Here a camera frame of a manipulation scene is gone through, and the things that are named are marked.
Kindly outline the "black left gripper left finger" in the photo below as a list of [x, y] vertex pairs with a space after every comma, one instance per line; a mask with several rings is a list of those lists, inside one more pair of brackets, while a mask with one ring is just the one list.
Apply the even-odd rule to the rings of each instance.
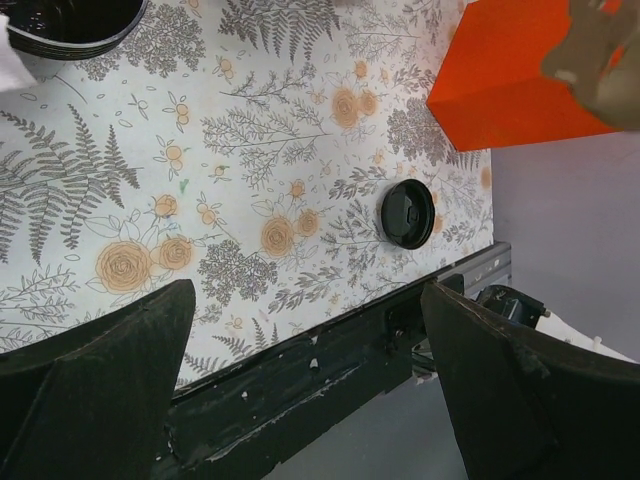
[[2, 354], [2, 478], [149, 478], [194, 312], [177, 280]]

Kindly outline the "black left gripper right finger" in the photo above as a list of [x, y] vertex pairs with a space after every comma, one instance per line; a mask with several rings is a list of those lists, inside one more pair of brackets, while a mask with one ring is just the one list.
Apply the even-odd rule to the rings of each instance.
[[639, 367], [514, 323], [439, 283], [427, 338], [471, 479], [636, 479]]

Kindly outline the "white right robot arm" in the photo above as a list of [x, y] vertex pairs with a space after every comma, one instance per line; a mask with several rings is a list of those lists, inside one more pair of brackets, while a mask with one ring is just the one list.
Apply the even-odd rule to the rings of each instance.
[[637, 364], [637, 361], [603, 345], [601, 337], [591, 338], [579, 332], [551, 312], [543, 302], [512, 287], [490, 285], [479, 293], [476, 302], [511, 322], [526, 325], [575, 347]]

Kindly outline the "black coffee cup lid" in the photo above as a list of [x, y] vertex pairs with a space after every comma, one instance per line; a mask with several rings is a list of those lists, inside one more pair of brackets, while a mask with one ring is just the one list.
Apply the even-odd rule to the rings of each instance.
[[435, 225], [435, 205], [431, 191], [417, 179], [391, 186], [380, 207], [380, 225], [385, 237], [405, 250], [421, 248]]

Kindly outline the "orange paper bag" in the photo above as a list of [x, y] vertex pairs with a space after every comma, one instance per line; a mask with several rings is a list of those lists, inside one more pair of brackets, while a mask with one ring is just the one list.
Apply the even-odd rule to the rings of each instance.
[[571, 1], [470, 3], [426, 104], [459, 151], [612, 133], [541, 62], [568, 32]]

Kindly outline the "black printed coffee cup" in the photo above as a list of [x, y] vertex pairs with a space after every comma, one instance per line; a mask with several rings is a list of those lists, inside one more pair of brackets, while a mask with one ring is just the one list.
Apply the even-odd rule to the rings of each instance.
[[147, 0], [3, 1], [11, 47], [34, 56], [79, 61], [105, 54], [138, 26]]

